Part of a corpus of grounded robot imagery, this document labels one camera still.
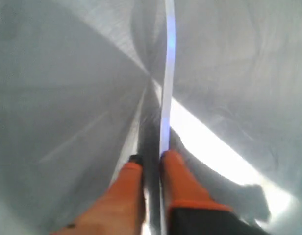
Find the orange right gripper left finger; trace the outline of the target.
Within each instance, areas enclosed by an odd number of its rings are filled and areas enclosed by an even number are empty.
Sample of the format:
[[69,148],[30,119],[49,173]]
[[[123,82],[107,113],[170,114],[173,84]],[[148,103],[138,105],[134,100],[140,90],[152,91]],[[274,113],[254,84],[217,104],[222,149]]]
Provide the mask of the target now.
[[139,235],[145,221],[143,158],[131,155],[117,179],[84,214],[53,235]]

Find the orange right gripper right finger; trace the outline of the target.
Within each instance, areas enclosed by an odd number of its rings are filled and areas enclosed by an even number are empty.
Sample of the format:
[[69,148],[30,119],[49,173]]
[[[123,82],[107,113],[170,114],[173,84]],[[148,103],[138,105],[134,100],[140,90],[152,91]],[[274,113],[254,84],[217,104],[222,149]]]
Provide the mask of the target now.
[[161,157],[169,235],[264,235],[231,208],[213,200],[190,172],[181,154],[167,150]]

